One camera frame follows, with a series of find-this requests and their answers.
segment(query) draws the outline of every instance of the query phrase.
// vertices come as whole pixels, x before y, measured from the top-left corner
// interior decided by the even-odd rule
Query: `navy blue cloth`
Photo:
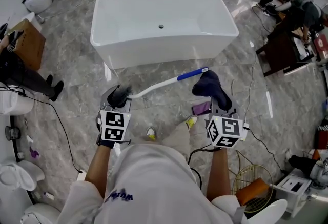
[[[225,111],[231,109],[232,102],[230,98],[223,91],[217,74],[211,70],[200,77],[191,92],[198,96],[212,96],[217,100],[220,109]]]

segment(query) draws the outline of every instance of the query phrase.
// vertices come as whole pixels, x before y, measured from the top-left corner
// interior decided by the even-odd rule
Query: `white t-shirt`
[[[57,223],[232,224],[239,207],[235,196],[210,203],[184,157],[154,144],[123,150],[107,189],[110,193],[104,201],[94,184],[75,182]]]

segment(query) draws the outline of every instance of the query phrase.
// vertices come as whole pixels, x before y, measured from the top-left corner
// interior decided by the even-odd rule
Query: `toilet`
[[[43,179],[45,175],[42,169],[25,160],[0,166],[0,186],[11,190],[22,188],[32,191],[36,188],[36,183]]]
[[[20,224],[56,224],[60,211],[47,204],[35,204],[24,210]]]

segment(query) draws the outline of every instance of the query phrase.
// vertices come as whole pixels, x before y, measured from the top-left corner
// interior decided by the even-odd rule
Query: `brush handle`
[[[160,82],[158,84],[155,84],[155,85],[152,85],[148,88],[146,88],[145,90],[143,90],[142,92],[136,94],[136,95],[129,95],[128,96],[128,99],[136,99],[136,98],[139,98],[139,97],[142,97],[143,95],[149,93],[150,91],[156,89],[156,88],[160,88],[160,87],[163,87],[163,86],[167,86],[169,84],[173,84],[175,82],[178,82],[178,81],[181,81],[183,79],[186,79],[186,78],[189,78],[189,77],[192,77],[192,76],[195,76],[195,75],[198,75],[198,74],[202,74],[202,73],[205,73],[209,70],[208,67],[204,67],[204,68],[200,68],[200,69],[197,69],[197,70],[194,70],[194,71],[191,71],[189,73],[186,73],[186,74],[182,74],[180,76],[177,76],[177,77],[174,77],[174,78],[171,78],[169,80],[165,80],[163,82]]]

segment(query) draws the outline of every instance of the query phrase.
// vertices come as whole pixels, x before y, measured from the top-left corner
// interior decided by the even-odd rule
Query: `dark wooden desk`
[[[256,54],[265,52],[270,65],[270,71],[263,73],[265,77],[286,68],[284,73],[287,73],[309,63],[313,55],[300,60],[294,37],[292,34],[282,33],[256,51]]]

